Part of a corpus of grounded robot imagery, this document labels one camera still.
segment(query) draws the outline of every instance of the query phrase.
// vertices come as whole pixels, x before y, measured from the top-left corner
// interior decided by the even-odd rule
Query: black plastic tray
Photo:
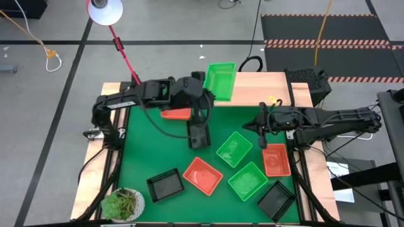
[[[177,168],[148,179],[147,186],[153,202],[160,201],[184,190]]]
[[[258,206],[274,223],[277,223],[294,200],[295,196],[281,182],[276,181],[258,201]]]

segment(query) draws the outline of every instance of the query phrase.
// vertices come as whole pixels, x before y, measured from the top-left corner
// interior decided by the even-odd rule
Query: wooden board
[[[295,105],[311,107],[307,83],[292,83]],[[258,106],[260,102],[272,105],[270,96],[282,99],[283,105],[290,105],[285,73],[237,73],[234,81],[232,101],[215,102],[215,106]]]
[[[119,91],[120,83],[104,83],[102,94],[108,95]],[[308,85],[305,83],[292,83],[295,104],[297,107],[312,107]],[[269,96],[281,98],[283,105],[290,105],[285,73],[237,73],[231,102],[215,102],[218,106],[257,106],[259,102],[271,105]],[[122,125],[124,114],[121,113],[119,123]],[[85,162],[91,158],[102,146],[101,140],[92,141],[88,145]],[[314,147],[323,150],[321,142],[315,142]],[[83,171],[78,187],[76,200],[71,218],[77,218],[88,207],[97,195],[105,165],[106,152],[102,153]],[[305,152],[307,168],[312,191],[336,219],[339,219],[338,209],[334,198],[331,181],[324,155],[315,149]],[[310,220],[310,213],[305,193],[300,190],[306,220]]]

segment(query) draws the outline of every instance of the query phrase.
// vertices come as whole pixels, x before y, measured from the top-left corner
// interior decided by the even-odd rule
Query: red plastic tray
[[[189,120],[191,118],[191,108],[164,110],[162,111],[162,117],[170,120]]]
[[[182,176],[206,195],[211,195],[223,178],[223,174],[198,157]]]
[[[290,167],[284,144],[268,144],[263,150],[265,174],[267,177],[290,176]]]

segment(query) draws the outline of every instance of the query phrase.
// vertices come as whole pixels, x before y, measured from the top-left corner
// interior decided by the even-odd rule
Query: desk lamp
[[[115,43],[116,49],[122,54],[126,65],[128,66],[131,74],[137,84],[141,81],[138,75],[133,70],[128,58],[126,57],[124,47],[122,45],[121,39],[116,36],[112,25],[117,23],[121,19],[124,13],[124,5],[121,0],[87,0],[87,13],[90,18],[97,24],[108,26],[114,37],[113,42]]]

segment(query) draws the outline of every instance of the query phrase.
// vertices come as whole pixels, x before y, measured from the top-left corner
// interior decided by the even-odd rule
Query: green table surface
[[[165,131],[186,136],[186,122],[161,118],[158,109],[148,110],[152,119]],[[292,177],[269,177],[269,181],[247,201],[243,202],[227,180],[253,161],[264,173],[262,150],[257,134],[241,128],[257,114],[258,107],[214,107],[209,122],[211,146],[189,149],[187,139],[176,139],[158,132],[143,111],[133,107],[122,158],[119,187],[129,187],[143,194],[146,201],[138,222],[192,222],[192,223],[272,223],[257,203],[277,181],[294,192]],[[253,143],[243,160],[232,168],[217,154],[217,149],[237,131]],[[285,143],[285,135],[267,136],[268,143]],[[207,196],[182,177],[195,157],[200,157],[223,174],[211,196]],[[185,190],[176,195],[152,202],[146,180],[173,168],[178,168]],[[298,223],[299,215],[294,202],[279,223]]]

